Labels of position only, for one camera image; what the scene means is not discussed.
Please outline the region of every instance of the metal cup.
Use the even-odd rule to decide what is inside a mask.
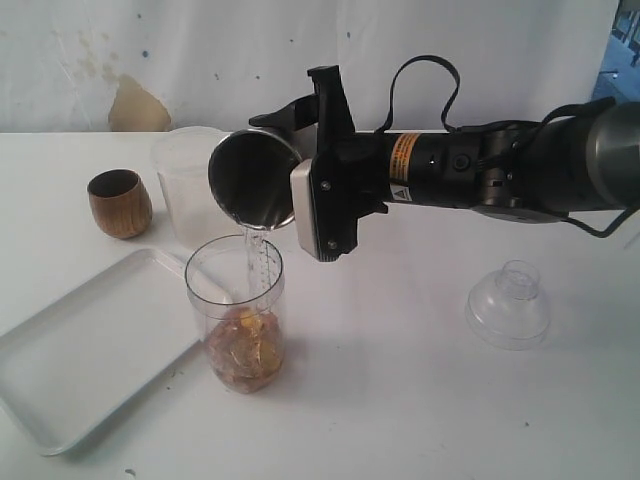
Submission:
[[[213,151],[209,186],[236,223],[275,230],[293,221],[289,175],[312,155],[315,127],[294,133],[247,129],[232,133]]]

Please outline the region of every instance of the white table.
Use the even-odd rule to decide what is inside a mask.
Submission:
[[[157,135],[0,135],[0,332],[134,249],[187,257],[148,160]],[[88,207],[88,180],[115,167],[138,171],[154,204],[133,241],[102,234]],[[229,393],[194,348],[174,366],[183,375],[164,373],[53,458],[0,414],[0,478],[638,478],[640,244],[623,247],[639,229],[602,241],[392,207],[362,221],[360,246],[335,264],[277,232],[290,338],[278,382]],[[526,352],[485,344],[463,316],[474,283],[513,258],[539,268],[552,303],[548,339]]]

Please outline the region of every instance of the white wall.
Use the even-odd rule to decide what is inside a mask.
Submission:
[[[462,73],[453,122],[540,118],[588,99],[616,7],[616,0],[0,0],[0,131],[106,130],[121,74],[157,97],[173,126],[237,129],[311,92],[307,68],[338,61],[356,122],[371,128],[384,118],[394,71],[422,53],[444,55]],[[438,67],[411,67],[398,84],[396,126],[438,127],[451,88]]]

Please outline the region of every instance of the clear plastic container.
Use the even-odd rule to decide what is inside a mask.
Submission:
[[[151,150],[173,231],[178,241],[192,250],[214,238],[240,232],[209,187],[209,158],[226,135],[209,127],[180,128],[163,136]]]
[[[254,245],[249,264],[242,235],[219,238],[187,262],[187,293],[213,371],[227,387],[252,393],[271,383],[284,360],[284,270],[271,243]],[[230,297],[220,303],[222,288]]]
[[[471,329],[491,345],[526,350],[544,340],[551,322],[538,270],[512,260],[484,277],[469,293],[465,310]]]

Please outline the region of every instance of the yellow warning label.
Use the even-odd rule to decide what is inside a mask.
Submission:
[[[403,133],[396,140],[391,152],[391,162],[389,162],[389,180],[409,181],[409,162],[411,152],[416,144],[419,133]]]

